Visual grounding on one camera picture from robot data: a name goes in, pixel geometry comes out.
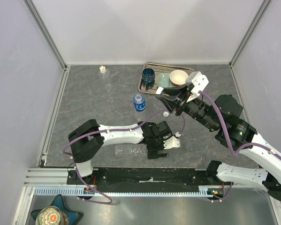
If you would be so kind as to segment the clear wide plastic bottle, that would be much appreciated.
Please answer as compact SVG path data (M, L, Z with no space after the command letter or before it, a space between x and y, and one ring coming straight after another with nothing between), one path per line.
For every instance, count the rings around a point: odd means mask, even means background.
M141 157L147 154L143 144L118 144L114 148L117 157Z

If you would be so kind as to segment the clear bottle with notched cap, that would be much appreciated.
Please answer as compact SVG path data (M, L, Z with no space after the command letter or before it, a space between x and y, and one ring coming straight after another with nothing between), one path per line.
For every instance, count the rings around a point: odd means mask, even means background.
M98 76L100 78L100 81L102 82L104 88L106 91L111 91L111 80L110 80L110 71L106 68L105 73L101 73L100 70L98 72Z

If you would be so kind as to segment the cream notched bottle cap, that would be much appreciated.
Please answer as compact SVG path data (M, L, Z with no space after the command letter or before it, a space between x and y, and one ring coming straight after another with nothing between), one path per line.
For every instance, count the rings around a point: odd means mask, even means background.
M105 73L106 72L106 67L105 66L100 66L100 72Z

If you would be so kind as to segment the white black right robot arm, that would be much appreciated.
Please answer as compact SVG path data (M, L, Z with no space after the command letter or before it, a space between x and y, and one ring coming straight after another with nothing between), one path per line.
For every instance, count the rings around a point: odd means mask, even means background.
M232 155L245 155L259 165L249 169L213 160L205 172L209 184L219 181L244 184L265 190L281 202L281 153L252 125L241 119L243 107L232 95L220 95L212 100L207 93L192 85L159 87L156 94L170 113L191 116L209 131L216 131L215 139Z

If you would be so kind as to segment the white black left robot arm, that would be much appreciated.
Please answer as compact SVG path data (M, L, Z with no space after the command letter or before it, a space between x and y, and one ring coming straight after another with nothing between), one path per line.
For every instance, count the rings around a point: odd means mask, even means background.
M144 144L148 159L165 158L169 150L180 147L180 140L175 137L167 122L139 122L129 126L100 125L95 119L88 120L68 135L71 152L74 158L77 179L82 184L93 180L91 160L104 146L114 144Z

